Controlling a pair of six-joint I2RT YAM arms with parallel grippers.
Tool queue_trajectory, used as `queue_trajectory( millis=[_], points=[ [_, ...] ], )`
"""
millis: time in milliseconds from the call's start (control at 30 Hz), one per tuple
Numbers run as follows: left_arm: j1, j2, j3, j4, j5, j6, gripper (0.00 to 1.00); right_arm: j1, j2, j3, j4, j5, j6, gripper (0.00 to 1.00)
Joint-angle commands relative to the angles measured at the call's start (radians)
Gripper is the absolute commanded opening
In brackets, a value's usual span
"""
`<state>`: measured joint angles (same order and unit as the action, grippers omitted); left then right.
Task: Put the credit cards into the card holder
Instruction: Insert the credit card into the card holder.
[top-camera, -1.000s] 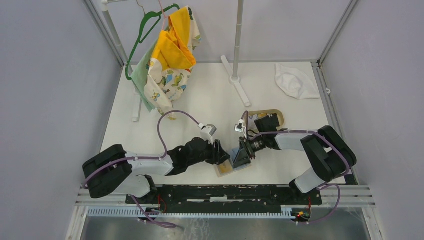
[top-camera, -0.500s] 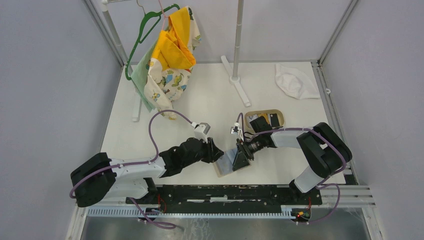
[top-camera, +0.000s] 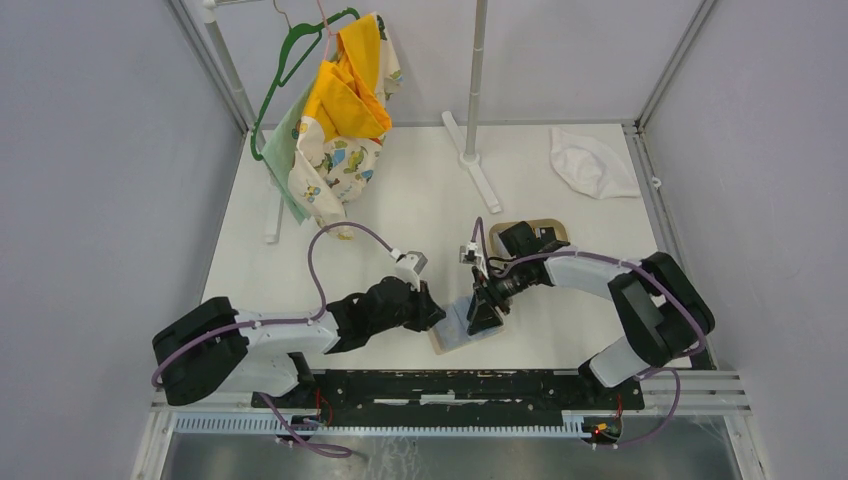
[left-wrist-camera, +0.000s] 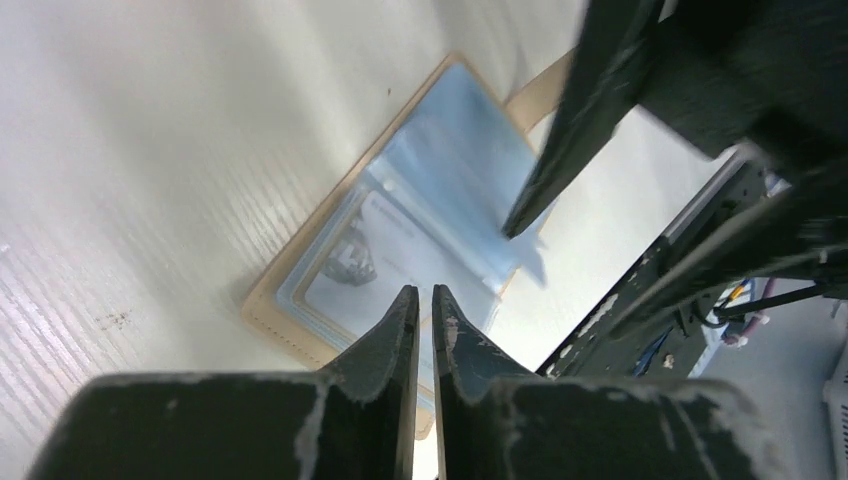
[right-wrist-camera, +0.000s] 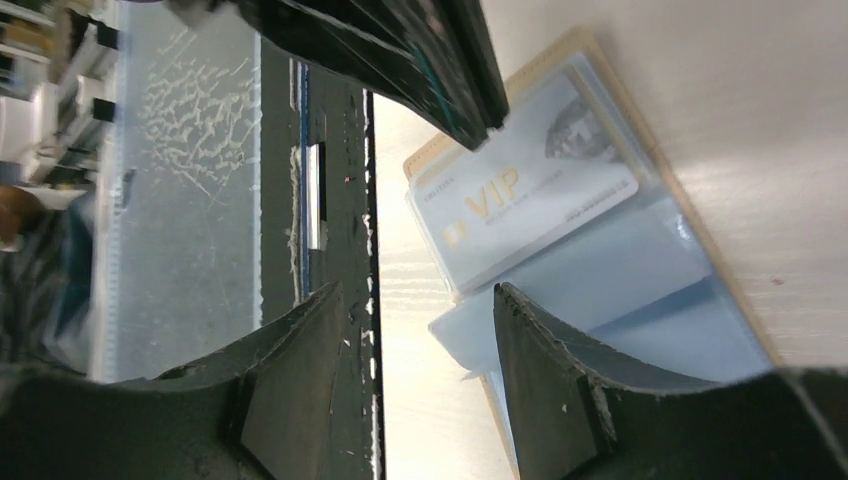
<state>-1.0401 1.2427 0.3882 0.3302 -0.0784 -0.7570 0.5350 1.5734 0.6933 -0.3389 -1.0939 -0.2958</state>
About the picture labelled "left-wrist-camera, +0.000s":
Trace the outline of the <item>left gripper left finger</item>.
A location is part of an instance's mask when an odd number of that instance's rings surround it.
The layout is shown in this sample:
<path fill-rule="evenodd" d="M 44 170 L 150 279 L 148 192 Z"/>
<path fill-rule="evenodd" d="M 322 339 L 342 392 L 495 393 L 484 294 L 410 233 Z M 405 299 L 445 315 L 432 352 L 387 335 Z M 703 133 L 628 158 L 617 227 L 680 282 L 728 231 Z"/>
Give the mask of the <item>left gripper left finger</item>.
<path fill-rule="evenodd" d="M 98 377 L 68 403 L 32 479 L 408 479 L 419 295 L 314 372 Z"/>

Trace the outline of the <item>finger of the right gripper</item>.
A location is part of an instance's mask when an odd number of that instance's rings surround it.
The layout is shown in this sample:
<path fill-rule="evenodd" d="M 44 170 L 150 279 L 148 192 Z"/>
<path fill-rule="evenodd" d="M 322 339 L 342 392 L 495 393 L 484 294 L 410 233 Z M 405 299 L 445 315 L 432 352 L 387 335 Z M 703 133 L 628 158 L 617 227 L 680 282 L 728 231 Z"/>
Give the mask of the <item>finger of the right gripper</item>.
<path fill-rule="evenodd" d="M 502 233 L 522 234 L 609 142 L 637 104 L 661 1 L 591 1 L 541 156 Z"/>

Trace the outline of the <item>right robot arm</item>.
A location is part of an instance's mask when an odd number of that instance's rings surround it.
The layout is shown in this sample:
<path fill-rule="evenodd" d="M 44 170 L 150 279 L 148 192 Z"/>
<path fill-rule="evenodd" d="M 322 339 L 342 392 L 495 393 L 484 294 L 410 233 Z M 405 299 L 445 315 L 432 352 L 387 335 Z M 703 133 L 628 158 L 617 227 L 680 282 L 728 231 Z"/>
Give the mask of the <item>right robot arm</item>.
<path fill-rule="evenodd" d="M 789 182 L 735 215 L 618 316 L 623 337 L 732 280 L 847 248 L 843 1 L 592 1 L 547 142 L 502 231 L 523 233 L 634 107 L 709 157 L 748 142 Z"/>

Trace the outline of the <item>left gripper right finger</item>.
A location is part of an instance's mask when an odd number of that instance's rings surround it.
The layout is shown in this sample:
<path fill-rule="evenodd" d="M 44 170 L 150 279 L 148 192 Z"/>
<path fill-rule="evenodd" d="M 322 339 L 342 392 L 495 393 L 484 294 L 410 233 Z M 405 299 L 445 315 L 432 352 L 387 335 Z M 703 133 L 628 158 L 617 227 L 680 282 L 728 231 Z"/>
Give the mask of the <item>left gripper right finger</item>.
<path fill-rule="evenodd" d="M 711 380 L 566 377 L 520 365 L 433 290 L 442 479 L 785 479 L 755 405 Z"/>

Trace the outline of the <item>beige card holder wallet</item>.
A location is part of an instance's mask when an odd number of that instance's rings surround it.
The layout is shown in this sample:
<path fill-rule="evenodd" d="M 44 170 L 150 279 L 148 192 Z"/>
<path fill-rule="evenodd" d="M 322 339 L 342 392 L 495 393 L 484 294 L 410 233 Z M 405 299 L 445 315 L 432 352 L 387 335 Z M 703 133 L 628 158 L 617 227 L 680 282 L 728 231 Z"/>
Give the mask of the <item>beige card holder wallet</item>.
<path fill-rule="evenodd" d="M 415 286 L 415 436 L 427 438 L 433 287 L 447 285 L 487 330 L 516 271 L 547 281 L 544 219 L 514 239 L 501 229 L 537 161 L 529 134 L 556 110 L 569 67 L 562 56 L 501 101 L 462 55 L 448 55 L 269 264 L 243 304 L 244 322 L 319 368 Z"/>

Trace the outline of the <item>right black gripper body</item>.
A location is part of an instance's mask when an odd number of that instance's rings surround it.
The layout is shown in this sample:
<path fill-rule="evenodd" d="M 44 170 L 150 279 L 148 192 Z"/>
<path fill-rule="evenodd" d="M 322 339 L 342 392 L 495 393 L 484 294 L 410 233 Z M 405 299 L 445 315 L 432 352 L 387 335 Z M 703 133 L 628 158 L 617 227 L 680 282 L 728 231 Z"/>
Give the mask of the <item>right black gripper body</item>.
<path fill-rule="evenodd" d="M 794 179 L 847 169 L 847 4 L 680 1 L 638 103 L 709 157 L 748 141 Z"/>

